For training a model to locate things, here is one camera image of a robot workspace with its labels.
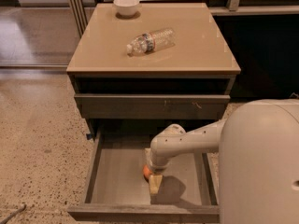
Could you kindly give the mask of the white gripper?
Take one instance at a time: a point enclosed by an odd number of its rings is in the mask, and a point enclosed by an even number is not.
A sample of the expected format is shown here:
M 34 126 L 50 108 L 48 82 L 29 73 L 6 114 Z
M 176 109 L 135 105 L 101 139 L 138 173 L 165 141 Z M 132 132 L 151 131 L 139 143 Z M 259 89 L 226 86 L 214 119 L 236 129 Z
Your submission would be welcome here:
M 145 149 L 146 164 L 153 174 L 161 174 L 168 166 L 169 159 L 158 156 L 150 148 Z M 162 175 L 151 175 L 149 177 L 149 194 L 157 195 L 163 180 Z

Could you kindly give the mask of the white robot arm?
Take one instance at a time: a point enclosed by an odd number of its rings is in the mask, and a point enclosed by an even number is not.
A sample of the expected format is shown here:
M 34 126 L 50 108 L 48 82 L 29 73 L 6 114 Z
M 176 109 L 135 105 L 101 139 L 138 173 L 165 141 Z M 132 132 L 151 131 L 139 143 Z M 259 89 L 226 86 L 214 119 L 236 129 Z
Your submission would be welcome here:
M 143 175 L 194 151 L 219 153 L 220 224 L 299 224 L 299 100 L 246 103 L 192 131 L 172 124 L 147 149 Z

